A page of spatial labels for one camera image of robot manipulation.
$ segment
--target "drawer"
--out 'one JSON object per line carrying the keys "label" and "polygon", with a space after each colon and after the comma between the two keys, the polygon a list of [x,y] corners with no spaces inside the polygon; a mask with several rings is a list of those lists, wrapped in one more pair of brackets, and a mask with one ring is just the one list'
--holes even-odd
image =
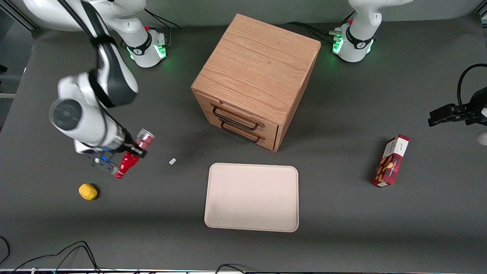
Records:
{"label": "drawer", "polygon": [[274,150],[277,125],[247,117],[203,95],[195,93],[195,96],[212,125],[234,135],[239,135],[266,149]]}

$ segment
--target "wooden box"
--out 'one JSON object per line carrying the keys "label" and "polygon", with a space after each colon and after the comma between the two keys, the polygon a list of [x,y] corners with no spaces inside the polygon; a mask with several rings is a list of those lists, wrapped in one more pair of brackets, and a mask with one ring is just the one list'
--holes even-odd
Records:
{"label": "wooden box", "polygon": [[237,14],[191,89],[212,125],[277,151],[320,46]]}

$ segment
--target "green led light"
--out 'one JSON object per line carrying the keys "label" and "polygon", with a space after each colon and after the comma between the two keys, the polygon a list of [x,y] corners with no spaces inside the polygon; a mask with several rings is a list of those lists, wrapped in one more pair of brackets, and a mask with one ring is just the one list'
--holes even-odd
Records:
{"label": "green led light", "polygon": [[129,54],[130,54],[130,59],[134,60],[134,59],[133,59],[133,56],[132,56],[132,52],[130,52],[129,47],[127,47],[127,51],[128,51],[128,52],[129,52]]}
{"label": "green led light", "polygon": [[164,46],[154,45],[154,48],[161,59],[166,57],[166,48]]}
{"label": "green led light", "polygon": [[335,52],[335,53],[340,52],[341,46],[343,45],[343,38],[340,38],[340,40],[338,40],[337,42],[338,42],[338,45],[333,47],[333,52]]}
{"label": "green led light", "polygon": [[369,49],[367,50],[367,53],[370,52],[370,48],[372,47],[372,44],[374,43],[374,39],[372,39],[372,41],[370,41],[370,45],[369,45]]}

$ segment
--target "gray table surface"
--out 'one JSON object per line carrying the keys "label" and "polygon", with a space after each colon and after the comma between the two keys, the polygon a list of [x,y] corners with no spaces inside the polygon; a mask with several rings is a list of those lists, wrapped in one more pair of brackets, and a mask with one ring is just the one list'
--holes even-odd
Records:
{"label": "gray table surface", "polygon": [[[324,45],[278,153],[211,126],[189,88],[224,31],[174,30],[168,59],[149,69],[121,51],[140,95],[111,113],[134,134],[146,128],[156,136],[123,180],[86,165],[48,120],[59,79],[94,66],[86,36],[35,33],[0,135],[0,235],[12,247],[3,268],[83,239],[109,268],[214,270],[231,262],[260,271],[487,272],[487,148],[475,142],[484,127],[427,123],[429,111],[455,102],[462,71],[487,61],[478,16],[385,22],[357,64]],[[486,75],[466,77],[465,100]],[[397,134],[410,145],[396,184],[378,189],[369,181]],[[295,166],[299,229],[208,228],[215,162]],[[82,183],[97,184],[101,198],[81,199]],[[27,267],[53,268],[60,259]],[[89,266],[81,252],[64,265]]]}

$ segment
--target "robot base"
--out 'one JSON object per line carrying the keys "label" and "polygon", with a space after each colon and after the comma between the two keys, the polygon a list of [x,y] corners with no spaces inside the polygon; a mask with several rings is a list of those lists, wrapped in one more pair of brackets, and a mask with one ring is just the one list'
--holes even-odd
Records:
{"label": "robot base", "polygon": [[152,45],[149,46],[143,55],[137,55],[127,48],[130,53],[130,58],[143,68],[153,67],[167,56],[166,37],[164,33],[158,33],[151,29],[148,30],[148,33],[152,36]]}
{"label": "robot base", "polygon": [[[335,31],[345,33],[345,30],[349,26],[349,24],[344,24],[341,27],[335,28]],[[364,57],[370,52],[373,42],[374,40],[372,40],[368,45],[365,45],[362,49],[356,49],[346,37],[340,36],[335,44],[333,44],[332,52],[346,62],[355,63],[364,59]]]}

